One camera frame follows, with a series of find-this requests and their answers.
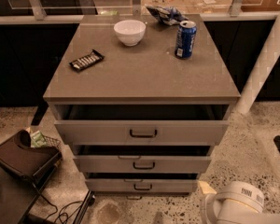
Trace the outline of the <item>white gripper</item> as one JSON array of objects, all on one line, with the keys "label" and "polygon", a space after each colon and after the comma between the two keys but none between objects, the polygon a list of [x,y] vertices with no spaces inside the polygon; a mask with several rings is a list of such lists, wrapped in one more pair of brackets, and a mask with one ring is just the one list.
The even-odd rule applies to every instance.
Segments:
[{"label": "white gripper", "polygon": [[203,197],[200,213],[203,224],[248,224],[257,220],[264,207],[263,192],[241,181],[215,191],[207,182],[198,182]]}]

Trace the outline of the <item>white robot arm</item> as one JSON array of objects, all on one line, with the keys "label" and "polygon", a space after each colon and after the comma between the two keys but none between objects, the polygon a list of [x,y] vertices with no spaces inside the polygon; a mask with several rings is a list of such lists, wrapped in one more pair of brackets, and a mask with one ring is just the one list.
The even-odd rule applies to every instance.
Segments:
[{"label": "white robot arm", "polygon": [[[280,11],[236,105],[247,113],[280,56]],[[230,182],[219,192],[200,181],[203,192],[202,224],[280,224],[280,214],[263,213],[263,192],[241,181]]]}]

